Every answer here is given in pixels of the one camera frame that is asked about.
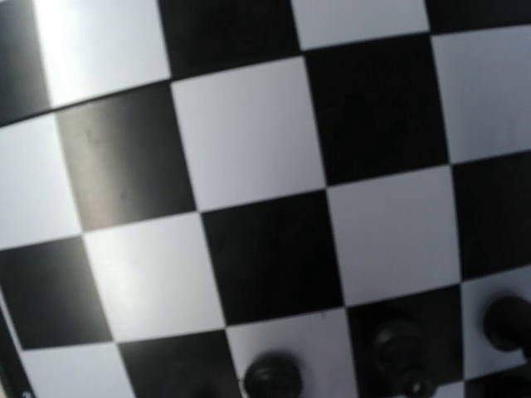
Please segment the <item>black white chessboard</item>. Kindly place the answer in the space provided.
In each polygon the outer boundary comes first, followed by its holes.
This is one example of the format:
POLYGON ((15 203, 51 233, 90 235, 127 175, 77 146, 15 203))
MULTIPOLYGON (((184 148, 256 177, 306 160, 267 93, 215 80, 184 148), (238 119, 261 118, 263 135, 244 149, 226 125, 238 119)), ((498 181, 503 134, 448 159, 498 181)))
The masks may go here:
POLYGON ((527 1, 4 1, 1 394, 527 397, 527 1))

